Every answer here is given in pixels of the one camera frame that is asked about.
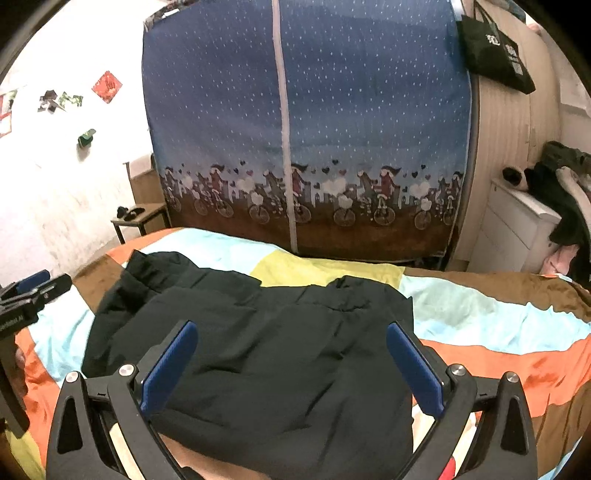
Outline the left hand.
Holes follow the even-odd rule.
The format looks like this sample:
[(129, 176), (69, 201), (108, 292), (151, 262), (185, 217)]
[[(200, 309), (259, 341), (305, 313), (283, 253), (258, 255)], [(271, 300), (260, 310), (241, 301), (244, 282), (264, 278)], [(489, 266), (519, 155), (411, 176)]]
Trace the left hand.
[(23, 351), (17, 347), (15, 350), (15, 369), (11, 382), (14, 391), (20, 398), (23, 398), (28, 392), (28, 387), (26, 385), (25, 364), (25, 355)]

